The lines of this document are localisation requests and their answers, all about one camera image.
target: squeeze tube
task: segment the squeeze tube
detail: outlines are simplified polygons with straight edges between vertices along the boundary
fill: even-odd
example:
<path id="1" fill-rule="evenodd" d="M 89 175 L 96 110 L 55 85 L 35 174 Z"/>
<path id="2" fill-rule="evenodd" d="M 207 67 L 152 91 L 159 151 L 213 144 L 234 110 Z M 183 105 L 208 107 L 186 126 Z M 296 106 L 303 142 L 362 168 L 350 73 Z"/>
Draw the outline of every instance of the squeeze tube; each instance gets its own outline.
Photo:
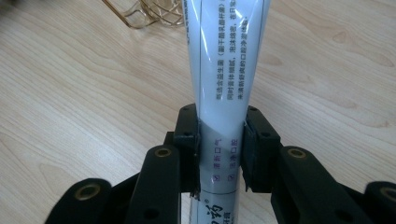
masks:
<path id="1" fill-rule="evenodd" d="M 182 1 L 201 132 L 190 224 L 237 223 L 243 128 L 270 1 Z"/>

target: wooden table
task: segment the wooden table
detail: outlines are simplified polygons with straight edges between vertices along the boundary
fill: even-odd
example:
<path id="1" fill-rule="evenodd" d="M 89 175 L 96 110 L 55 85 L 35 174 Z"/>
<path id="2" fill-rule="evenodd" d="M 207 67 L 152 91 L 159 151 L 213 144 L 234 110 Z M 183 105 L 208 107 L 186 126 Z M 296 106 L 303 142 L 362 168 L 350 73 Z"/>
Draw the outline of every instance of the wooden table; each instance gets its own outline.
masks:
<path id="1" fill-rule="evenodd" d="M 0 4 L 0 223 L 43 223 L 174 130 L 194 102 L 185 29 L 129 29 L 98 0 Z M 250 104 L 337 181 L 396 182 L 395 64 L 395 1 L 274 0 Z M 240 223 L 276 223 L 269 199 L 242 192 Z"/>

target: mounting hole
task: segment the mounting hole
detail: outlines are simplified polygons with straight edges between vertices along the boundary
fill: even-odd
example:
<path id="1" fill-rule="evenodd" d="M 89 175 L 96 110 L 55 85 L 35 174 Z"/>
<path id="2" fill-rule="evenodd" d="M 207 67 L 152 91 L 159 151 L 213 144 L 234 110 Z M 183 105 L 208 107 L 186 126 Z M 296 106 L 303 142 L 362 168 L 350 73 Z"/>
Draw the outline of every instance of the mounting hole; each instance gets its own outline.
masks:
<path id="1" fill-rule="evenodd" d="M 387 199 L 396 203 L 396 189 L 383 187 L 379 190 Z"/>
<path id="2" fill-rule="evenodd" d="M 92 183 L 79 188 L 76 191 L 75 198 L 79 201 L 86 201 L 96 196 L 100 191 L 98 184 Z"/>
<path id="3" fill-rule="evenodd" d="M 143 216 L 145 217 L 146 220 L 152 220 L 157 218 L 160 215 L 160 211 L 154 208 L 148 208 L 144 212 Z"/>
<path id="4" fill-rule="evenodd" d="M 156 155 L 157 157 L 167 157 L 167 156 L 169 156 L 171 153 L 172 153 L 172 151 L 169 150 L 169 149 L 166 148 L 166 147 L 159 148 L 159 149 L 157 149 L 157 150 L 155 151 L 155 155 Z"/>
<path id="5" fill-rule="evenodd" d="M 335 210 L 335 215 L 338 219 L 343 220 L 345 222 L 353 222 L 353 216 L 350 215 L 348 212 L 343 210 Z"/>
<path id="6" fill-rule="evenodd" d="M 298 148 L 291 148 L 288 150 L 289 155 L 291 155 L 294 158 L 297 159 L 302 159 L 306 157 L 305 152 L 303 152 L 302 150 L 298 149 Z"/>
<path id="7" fill-rule="evenodd" d="M 261 134 L 262 134 L 263 137 L 269 137 L 269 136 L 271 136 L 270 133 L 261 133 Z"/>

